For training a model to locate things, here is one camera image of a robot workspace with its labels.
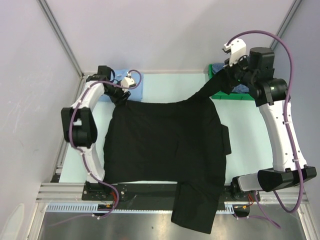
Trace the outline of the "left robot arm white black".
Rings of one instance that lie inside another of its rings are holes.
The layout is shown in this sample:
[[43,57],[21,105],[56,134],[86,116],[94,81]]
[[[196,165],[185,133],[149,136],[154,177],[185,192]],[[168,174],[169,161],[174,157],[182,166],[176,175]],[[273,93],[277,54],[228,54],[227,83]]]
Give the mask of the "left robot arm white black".
[[74,151],[72,162],[62,168],[62,181],[75,182],[77,168],[82,168],[83,183],[96,184],[93,194],[100,200],[110,196],[111,188],[104,184],[106,170],[103,140],[107,134],[113,111],[135,92],[142,92],[143,75],[134,69],[113,70],[98,66],[88,75],[82,92],[75,102],[61,110],[64,140]]

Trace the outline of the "black long sleeve shirt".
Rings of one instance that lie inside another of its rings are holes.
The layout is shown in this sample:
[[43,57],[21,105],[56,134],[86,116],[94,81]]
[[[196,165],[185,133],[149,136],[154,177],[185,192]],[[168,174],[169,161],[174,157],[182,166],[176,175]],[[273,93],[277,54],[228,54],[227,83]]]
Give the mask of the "black long sleeve shirt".
[[171,221],[210,234],[231,151],[211,96],[225,87],[226,78],[219,71],[179,102],[117,105],[104,141],[104,181],[176,182]]

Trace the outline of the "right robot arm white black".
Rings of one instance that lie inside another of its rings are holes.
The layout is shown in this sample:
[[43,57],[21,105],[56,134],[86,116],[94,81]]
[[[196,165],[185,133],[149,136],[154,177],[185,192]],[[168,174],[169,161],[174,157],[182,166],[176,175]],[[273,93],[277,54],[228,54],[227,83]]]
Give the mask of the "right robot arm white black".
[[246,47],[225,46],[230,57],[224,69],[233,85],[245,85],[254,99],[267,128],[272,149],[272,167],[232,179],[230,194],[242,201],[249,192],[274,192],[303,184],[316,177],[300,151],[291,117],[291,105],[285,103],[288,85],[274,77],[275,53],[267,47],[254,47],[246,55]]

